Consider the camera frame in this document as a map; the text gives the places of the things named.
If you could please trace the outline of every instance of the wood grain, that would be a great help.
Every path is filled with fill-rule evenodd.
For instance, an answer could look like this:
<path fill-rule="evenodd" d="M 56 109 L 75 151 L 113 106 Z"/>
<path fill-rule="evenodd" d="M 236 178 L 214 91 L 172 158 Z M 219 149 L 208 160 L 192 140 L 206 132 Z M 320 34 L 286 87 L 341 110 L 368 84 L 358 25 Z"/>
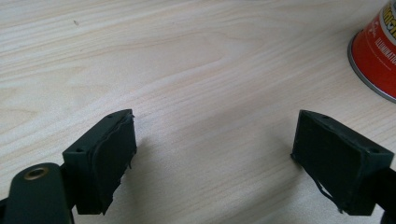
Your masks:
<path fill-rule="evenodd" d="M 300 109 L 396 148 L 395 104 L 347 60 L 385 3 L 0 2 L 0 197 L 132 108 L 133 168 L 77 223 L 379 223 L 339 214 L 289 154 Z"/>

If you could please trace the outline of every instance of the wooden table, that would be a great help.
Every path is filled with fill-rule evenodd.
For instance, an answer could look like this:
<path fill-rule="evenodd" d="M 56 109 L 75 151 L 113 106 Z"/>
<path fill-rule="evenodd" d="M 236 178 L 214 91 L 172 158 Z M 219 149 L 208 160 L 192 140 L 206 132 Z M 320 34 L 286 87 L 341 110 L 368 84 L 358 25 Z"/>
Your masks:
<path fill-rule="evenodd" d="M 385 3 L 3 1 L 0 197 L 132 108 L 132 170 L 104 217 L 77 223 L 379 223 L 379 207 L 339 214 L 290 153 L 300 109 L 396 148 L 395 104 L 347 60 Z"/>

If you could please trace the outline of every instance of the red can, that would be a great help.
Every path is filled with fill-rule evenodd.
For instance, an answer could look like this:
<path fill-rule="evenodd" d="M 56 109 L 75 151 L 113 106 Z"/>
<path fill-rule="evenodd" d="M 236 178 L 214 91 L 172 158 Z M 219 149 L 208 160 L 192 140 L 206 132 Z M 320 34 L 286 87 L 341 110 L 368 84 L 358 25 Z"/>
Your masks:
<path fill-rule="evenodd" d="M 353 70 L 372 90 L 396 103 L 396 0 L 349 42 Z"/>

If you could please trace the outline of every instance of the light wood surface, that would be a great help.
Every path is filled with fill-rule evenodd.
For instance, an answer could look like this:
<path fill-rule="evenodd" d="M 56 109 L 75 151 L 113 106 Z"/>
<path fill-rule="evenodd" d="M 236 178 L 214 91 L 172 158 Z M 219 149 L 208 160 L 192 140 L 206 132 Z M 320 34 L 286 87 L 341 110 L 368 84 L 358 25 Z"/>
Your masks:
<path fill-rule="evenodd" d="M 2 1 L 0 198 L 132 108 L 132 170 L 77 223 L 379 223 L 339 214 L 290 153 L 300 109 L 396 148 L 396 105 L 347 60 L 385 3 Z"/>

